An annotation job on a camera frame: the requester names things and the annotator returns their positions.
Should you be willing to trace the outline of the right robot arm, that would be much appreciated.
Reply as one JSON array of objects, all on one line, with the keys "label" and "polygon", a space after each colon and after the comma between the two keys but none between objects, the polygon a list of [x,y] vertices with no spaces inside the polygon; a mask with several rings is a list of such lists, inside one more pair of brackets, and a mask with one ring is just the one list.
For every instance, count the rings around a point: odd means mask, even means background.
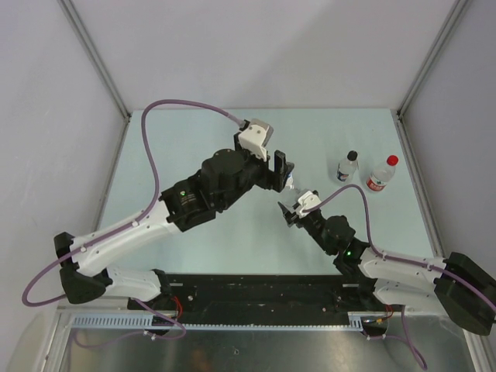
[{"label": "right robot arm", "polygon": [[495,280],[468,256],[415,258],[373,250],[355,237],[346,216],[322,216],[320,210],[301,217],[282,205],[288,226],[304,229],[338,271],[358,282],[357,301],[367,311],[398,305],[448,316],[457,326],[479,336],[495,322]]}]

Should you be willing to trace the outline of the tall clear bottle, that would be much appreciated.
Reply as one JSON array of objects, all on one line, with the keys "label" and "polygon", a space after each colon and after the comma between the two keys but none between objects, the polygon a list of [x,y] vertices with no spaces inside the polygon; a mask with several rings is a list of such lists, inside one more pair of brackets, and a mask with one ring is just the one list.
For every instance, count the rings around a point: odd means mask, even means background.
[{"label": "tall clear bottle", "polygon": [[298,201],[301,194],[301,189],[292,185],[286,187],[280,196],[280,202],[288,208],[292,208]]}]

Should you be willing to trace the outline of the red bottle cap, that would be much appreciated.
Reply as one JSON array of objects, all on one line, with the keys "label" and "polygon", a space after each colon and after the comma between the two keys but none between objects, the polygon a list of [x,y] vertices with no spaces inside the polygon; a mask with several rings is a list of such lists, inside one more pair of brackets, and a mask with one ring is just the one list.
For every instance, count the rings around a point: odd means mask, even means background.
[{"label": "red bottle cap", "polygon": [[395,155],[390,155],[388,158],[387,158],[387,164],[391,167],[394,167],[398,164],[398,157],[395,156]]}]

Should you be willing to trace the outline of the clear bottle red label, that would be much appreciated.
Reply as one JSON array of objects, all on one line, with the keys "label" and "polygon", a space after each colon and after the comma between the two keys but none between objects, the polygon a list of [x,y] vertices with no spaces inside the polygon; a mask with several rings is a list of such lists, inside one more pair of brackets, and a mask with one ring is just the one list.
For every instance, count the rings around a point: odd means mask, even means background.
[{"label": "clear bottle red label", "polygon": [[396,172],[396,166],[391,167],[387,164],[387,160],[382,164],[377,165],[371,172],[366,181],[366,186],[374,192],[379,192],[385,189]]}]

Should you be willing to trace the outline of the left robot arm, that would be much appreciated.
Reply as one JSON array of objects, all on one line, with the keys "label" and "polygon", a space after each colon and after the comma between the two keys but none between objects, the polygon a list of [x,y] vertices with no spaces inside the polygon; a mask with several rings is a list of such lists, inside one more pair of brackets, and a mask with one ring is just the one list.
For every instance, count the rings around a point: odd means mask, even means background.
[{"label": "left robot arm", "polygon": [[283,191],[294,167],[277,150],[270,169],[267,157],[257,157],[237,143],[232,150],[216,151],[195,174],[163,191],[144,211],[86,236],[55,236],[67,300],[79,305],[107,295],[166,308],[171,290],[163,271],[122,269],[115,262],[157,239],[212,221],[255,186]]}]

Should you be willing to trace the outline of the black bottle cap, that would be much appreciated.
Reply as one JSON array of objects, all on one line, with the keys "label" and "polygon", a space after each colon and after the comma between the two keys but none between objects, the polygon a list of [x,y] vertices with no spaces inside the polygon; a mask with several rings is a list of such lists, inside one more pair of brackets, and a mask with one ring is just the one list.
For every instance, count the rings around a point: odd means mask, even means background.
[{"label": "black bottle cap", "polygon": [[357,159],[357,156],[358,156],[357,152],[352,150],[347,154],[346,158],[349,161],[355,161]]}]

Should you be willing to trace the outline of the short clear bottle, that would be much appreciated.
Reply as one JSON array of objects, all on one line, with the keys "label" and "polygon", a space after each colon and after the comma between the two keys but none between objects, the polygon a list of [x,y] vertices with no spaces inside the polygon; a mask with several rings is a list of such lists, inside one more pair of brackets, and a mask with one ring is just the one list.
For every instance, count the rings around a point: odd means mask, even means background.
[{"label": "short clear bottle", "polygon": [[337,180],[343,183],[351,180],[359,167],[358,156],[355,161],[347,160],[346,156],[339,162],[336,170]]}]

